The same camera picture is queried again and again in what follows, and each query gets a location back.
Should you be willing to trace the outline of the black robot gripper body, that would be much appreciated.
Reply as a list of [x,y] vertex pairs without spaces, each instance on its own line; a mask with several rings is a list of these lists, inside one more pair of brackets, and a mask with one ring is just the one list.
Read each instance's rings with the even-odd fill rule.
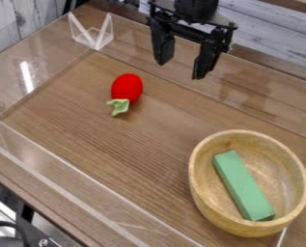
[[218,48],[227,53],[238,24],[218,12],[219,0],[149,0],[151,19],[167,23],[173,35],[194,42],[217,41]]

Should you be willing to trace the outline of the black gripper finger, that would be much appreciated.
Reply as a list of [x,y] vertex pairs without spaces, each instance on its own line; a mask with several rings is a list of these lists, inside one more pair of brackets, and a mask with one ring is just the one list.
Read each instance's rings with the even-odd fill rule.
[[210,71],[213,71],[218,57],[219,48],[217,41],[205,39],[201,44],[199,55],[194,61],[193,78],[203,79]]
[[154,58],[162,66],[171,60],[174,54],[173,29],[167,23],[157,19],[151,19],[150,28]]

